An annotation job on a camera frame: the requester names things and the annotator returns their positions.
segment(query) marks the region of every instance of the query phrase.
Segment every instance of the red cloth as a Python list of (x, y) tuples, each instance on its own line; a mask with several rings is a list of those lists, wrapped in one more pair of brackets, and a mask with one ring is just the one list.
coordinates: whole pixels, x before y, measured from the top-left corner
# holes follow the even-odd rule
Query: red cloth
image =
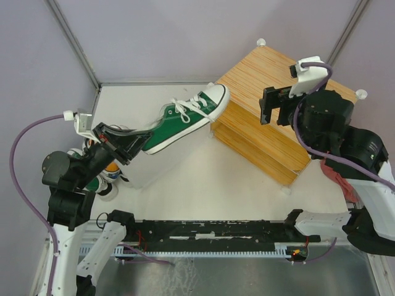
[(340, 185), (341, 190), (343, 190), (344, 198), (348, 202), (358, 202), (358, 197), (356, 196), (354, 188), (350, 185), (350, 183), (347, 182), (346, 179), (340, 176), (339, 173), (325, 165), (325, 159), (321, 160), (321, 170), (325, 176)]

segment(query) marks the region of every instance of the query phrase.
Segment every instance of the green sneaker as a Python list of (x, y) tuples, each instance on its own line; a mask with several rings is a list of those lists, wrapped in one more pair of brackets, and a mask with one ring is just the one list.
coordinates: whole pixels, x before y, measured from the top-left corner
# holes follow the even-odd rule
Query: green sneaker
[(209, 84), (207, 89), (188, 101), (172, 99), (161, 110), (160, 118), (149, 128), (153, 136), (143, 147), (147, 154), (155, 154), (187, 134), (214, 122), (230, 100), (229, 89), (222, 84)]

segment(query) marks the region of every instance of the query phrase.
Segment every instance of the white cable clip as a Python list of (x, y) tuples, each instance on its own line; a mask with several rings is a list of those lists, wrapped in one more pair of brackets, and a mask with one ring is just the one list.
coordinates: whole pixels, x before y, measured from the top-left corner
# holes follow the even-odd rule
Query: white cable clip
[(74, 120), (74, 112), (72, 110), (64, 111), (63, 118), (65, 121), (73, 121)]

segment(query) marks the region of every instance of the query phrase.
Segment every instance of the metal floor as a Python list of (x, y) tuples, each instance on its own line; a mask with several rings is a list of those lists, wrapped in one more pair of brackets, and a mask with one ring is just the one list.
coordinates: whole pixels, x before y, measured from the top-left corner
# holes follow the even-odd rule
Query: metal floor
[[(325, 250), (310, 247), (312, 257)], [(379, 296), (366, 254), (352, 247), (336, 247), (321, 261), (295, 266), (268, 258), (160, 259), (175, 266), (110, 260), (96, 296)]]

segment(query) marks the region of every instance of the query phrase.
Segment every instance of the white corner bracket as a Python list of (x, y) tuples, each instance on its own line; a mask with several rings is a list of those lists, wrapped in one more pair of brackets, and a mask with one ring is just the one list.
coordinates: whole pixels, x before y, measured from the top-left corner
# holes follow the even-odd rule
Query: white corner bracket
[(266, 40), (264, 40), (263, 38), (259, 38), (257, 41), (257, 45), (258, 46), (265, 46), (266, 45)]
[(78, 109), (77, 113), (72, 111), (63, 112), (65, 121), (74, 121), (74, 129), (77, 134), (85, 138), (98, 141), (92, 132), (93, 116), (83, 109)]
[(297, 73), (297, 83), (292, 85), (291, 91), (289, 92), (289, 97), (299, 97), (309, 92), (314, 86), (316, 86), (328, 75), (328, 70), (322, 67), (303, 68), (301, 64), (307, 62), (323, 63), (319, 56), (307, 57), (305, 59), (298, 60), (295, 65)]

